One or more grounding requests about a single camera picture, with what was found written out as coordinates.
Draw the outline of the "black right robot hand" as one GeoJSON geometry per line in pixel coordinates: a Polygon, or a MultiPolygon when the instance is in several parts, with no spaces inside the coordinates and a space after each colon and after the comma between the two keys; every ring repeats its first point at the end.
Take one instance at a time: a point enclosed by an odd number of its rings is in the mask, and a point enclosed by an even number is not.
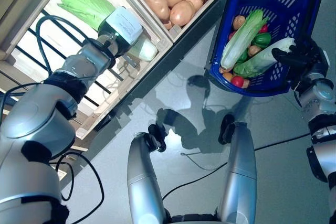
{"type": "Polygon", "coordinates": [[[289,51],[280,48],[273,49],[273,57],[281,64],[289,67],[287,79],[301,78],[311,73],[327,76],[329,60],[324,51],[310,37],[294,40],[294,45],[289,46],[289,51]]]}

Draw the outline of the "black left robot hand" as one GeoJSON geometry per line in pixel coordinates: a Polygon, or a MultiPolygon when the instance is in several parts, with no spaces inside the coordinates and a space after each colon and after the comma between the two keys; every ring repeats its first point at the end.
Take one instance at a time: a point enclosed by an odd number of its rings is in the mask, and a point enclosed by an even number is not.
{"type": "Polygon", "coordinates": [[[107,21],[103,21],[99,27],[98,27],[98,35],[107,35],[108,37],[110,35],[113,36],[114,42],[118,46],[118,51],[114,53],[116,57],[124,55],[126,52],[128,52],[132,47],[136,45],[138,40],[136,40],[134,43],[128,43],[124,36],[121,35],[120,32],[118,32],[115,28],[113,28],[111,25],[107,23],[107,21]]]}

